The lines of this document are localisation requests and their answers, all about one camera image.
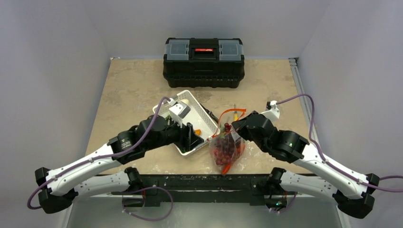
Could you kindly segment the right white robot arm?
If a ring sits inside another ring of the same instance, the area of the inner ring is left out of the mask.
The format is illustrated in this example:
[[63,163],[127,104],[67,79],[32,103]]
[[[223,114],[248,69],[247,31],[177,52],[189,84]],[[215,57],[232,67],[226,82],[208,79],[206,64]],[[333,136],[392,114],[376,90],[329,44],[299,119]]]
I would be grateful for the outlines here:
[[361,174],[321,156],[306,138],[293,131],[278,130],[263,114],[252,112],[231,125],[241,138],[254,142],[262,152],[314,174],[298,175],[275,167],[266,182],[270,192],[298,192],[331,201],[340,211],[357,219],[372,211],[375,203],[372,193],[380,181],[377,175]]

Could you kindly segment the orange plastic carrot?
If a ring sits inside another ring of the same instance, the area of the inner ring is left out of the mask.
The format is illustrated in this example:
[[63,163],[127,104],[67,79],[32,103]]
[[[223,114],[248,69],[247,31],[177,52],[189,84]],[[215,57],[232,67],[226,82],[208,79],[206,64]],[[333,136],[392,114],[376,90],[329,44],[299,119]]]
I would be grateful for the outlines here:
[[244,149],[245,143],[241,143],[239,147],[236,147],[233,155],[230,158],[226,159],[225,163],[223,164],[223,169],[221,171],[222,175],[226,175],[229,172],[232,165],[242,156]]

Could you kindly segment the red grape bunch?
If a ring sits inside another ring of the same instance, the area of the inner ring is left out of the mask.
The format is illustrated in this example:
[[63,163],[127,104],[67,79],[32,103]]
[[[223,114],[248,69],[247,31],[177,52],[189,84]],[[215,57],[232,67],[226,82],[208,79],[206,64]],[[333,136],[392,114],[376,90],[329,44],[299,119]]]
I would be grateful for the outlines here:
[[240,146],[242,140],[229,123],[224,123],[222,132],[215,136],[211,143],[216,165],[223,166],[226,159],[233,155],[236,147]]

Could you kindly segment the clear zip top bag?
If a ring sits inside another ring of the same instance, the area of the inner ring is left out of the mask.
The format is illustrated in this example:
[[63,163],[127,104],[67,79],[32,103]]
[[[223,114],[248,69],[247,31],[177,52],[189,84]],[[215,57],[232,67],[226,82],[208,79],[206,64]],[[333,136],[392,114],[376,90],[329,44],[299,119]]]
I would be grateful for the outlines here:
[[243,108],[225,110],[218,118],[216,132],[208,139],[210,155],[221,175],[226,175],[243,155],[245,140],[238,135],[232,123],[245,113],[246,109]]

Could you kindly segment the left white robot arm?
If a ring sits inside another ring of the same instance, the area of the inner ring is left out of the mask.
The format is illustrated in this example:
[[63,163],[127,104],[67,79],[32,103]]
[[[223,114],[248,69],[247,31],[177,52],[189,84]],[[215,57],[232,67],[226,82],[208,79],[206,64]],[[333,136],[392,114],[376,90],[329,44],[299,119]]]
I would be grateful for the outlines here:
[[86,181],[103,171],[143,158],[147,151],[166,145],[175,144],[180,150],[190,152],[205,142],[191,123],[178,124],[171,118],[151,115],[90,155],[58,169],[35,170],[38,188],[29,197],[27,206],[47,214],[62,211],[81,191],[92,191]]

